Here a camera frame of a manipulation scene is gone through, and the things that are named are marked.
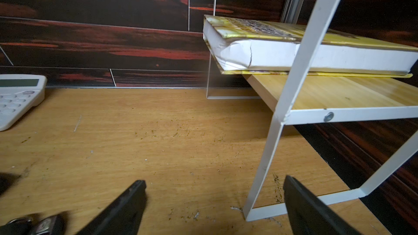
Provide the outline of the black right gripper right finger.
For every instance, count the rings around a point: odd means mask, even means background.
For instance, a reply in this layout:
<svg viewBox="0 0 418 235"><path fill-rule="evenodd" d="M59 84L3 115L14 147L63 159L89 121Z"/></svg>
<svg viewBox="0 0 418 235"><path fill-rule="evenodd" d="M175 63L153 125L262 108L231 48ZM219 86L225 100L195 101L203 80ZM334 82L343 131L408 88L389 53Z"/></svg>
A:
<svg viewBox="0 0 418 235"><path fill-rule="evenodd" d="M359 235L296 178L287 175L284 197L288 219L295 235Z"/></svg>

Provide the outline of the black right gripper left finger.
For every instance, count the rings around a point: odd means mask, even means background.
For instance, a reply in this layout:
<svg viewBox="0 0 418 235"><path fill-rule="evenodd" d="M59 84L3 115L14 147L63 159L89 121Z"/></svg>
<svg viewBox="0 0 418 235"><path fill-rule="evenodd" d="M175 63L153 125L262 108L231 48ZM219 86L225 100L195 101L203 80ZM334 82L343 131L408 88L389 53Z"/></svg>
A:
<svg viewBox="0 0 418 235"><path fill-rule="evenodd" d="M147 206L146 188L144 180L135 181L78 234L136 235Z"/></svg>

